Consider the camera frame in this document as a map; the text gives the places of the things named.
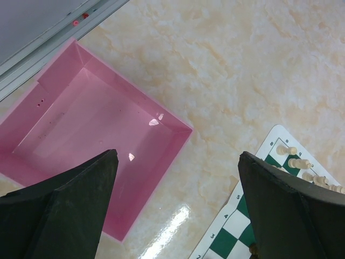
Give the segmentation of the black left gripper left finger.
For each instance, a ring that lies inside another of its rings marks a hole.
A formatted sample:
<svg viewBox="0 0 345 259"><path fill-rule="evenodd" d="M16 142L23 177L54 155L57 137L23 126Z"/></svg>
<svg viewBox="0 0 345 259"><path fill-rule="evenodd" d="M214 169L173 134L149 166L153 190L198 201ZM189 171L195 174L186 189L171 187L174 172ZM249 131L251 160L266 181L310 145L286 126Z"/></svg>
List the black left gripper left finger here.
<svg viewBox="0 0 345 259"><path fill-rule="evenodd" d="M1 197L1 258L95 258L118 169L109 149Z"/></svg>

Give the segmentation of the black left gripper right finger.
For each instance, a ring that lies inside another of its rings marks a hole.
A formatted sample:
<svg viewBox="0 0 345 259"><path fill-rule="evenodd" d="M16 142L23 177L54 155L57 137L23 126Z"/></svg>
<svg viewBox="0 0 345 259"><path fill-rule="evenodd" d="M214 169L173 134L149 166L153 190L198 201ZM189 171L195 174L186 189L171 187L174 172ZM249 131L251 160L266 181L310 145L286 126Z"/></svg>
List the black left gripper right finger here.
<svg viewBox="0 0 345 259"><path fill-rule="evenodd" d="M344 258L344 194L249 152L240 155L238 170L257 258Z"/></svg>

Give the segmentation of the green white chess mat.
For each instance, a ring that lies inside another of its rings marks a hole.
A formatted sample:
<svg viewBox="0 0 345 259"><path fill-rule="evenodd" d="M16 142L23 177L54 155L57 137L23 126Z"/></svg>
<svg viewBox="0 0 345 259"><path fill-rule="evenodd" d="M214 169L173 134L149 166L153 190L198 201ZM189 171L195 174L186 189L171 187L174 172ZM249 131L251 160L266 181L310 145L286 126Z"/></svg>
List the green white chess mat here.
<svg viewBox="0 0 345 259"><path fill-rule="evenodd" d="M328 188L344 193L344 187L281 125L270 130L256 156L309 182L325 178ZM190 258L250 258L254 242L242 184L237 183Z"/></svg>

